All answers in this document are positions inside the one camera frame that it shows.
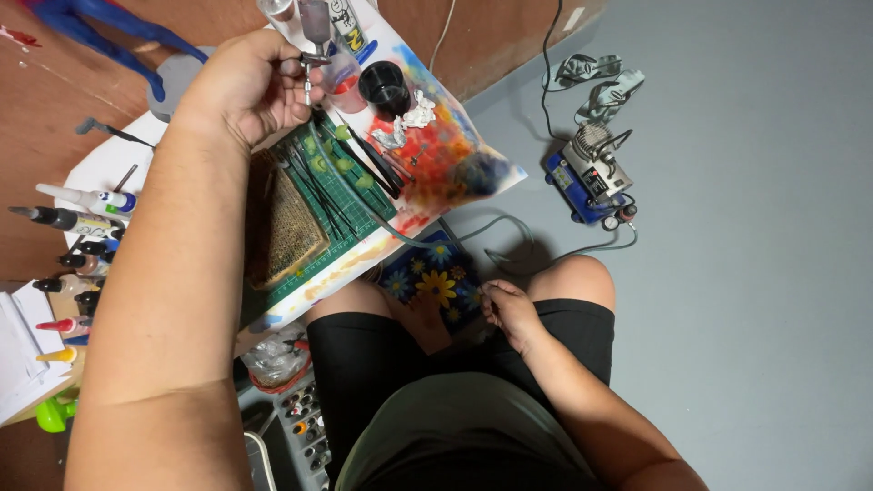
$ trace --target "hand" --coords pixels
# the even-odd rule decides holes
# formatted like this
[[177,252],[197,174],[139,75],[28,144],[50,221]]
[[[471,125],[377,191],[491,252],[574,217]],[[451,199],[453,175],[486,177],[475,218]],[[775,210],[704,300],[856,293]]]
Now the hand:
[[486,281],[479,291],[485,319],[504,332],[506,340],[522,358],[534,343],[544,335],[548,336],[536,307],[521,288],[509,281],[491,280]]
[[[219,122],[251,150],[276,131],[309,120],[312,109],[303,103],[306,71],[299,58],[300,49],[272,29],[229,39],[191,83],[174,119],[194,118],[195,125],[207,128]],[[310,99],[318,102],[324,97],[315,86],[321,70],[313,69],[310,81]]]

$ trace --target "green toy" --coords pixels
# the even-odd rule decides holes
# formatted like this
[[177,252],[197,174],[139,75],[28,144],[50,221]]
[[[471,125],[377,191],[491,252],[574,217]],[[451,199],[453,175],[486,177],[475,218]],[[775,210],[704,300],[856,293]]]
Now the green toy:
[[37,424],[49,433],[66,430],[66,420],[76,415],[76,401],[61,404],[56,398],[46,399],[36,409]]

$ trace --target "blue figure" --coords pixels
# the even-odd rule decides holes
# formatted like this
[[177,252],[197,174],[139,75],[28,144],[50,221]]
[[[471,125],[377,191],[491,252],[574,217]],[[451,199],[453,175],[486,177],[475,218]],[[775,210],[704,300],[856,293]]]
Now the blue figure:
[[164,100],[161,76],[149,70],[133,53],[102,37],[82,20],[81,16],[95,18],[137,38],[173,46],[199,59],[201,63],[206,63],[209,58],[166,27],[146,22],[111,0],[18,0],[18,2],[53,30],[145,77],[158,102]]

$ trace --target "pressure gauge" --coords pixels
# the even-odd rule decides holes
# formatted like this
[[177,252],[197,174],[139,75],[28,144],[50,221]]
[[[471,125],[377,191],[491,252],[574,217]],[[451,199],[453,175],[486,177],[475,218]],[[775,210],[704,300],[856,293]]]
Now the pressure gauge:
[[618,218],[609,215],[608,217],[603,219],[601,224],[603,225],[603,230],[607,232],[612,232],[613,230],[618,228],[618,225],[621,225],[622,223],[618,221]]

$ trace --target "white bottle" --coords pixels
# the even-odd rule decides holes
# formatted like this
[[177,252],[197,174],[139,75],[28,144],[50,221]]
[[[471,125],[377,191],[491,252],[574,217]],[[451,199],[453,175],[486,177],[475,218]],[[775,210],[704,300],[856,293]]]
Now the white bottle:
[[136,197],[130,193],[80,191],[37,184],[37,191],[86,207],[91,213],[116,220],[130,220]]

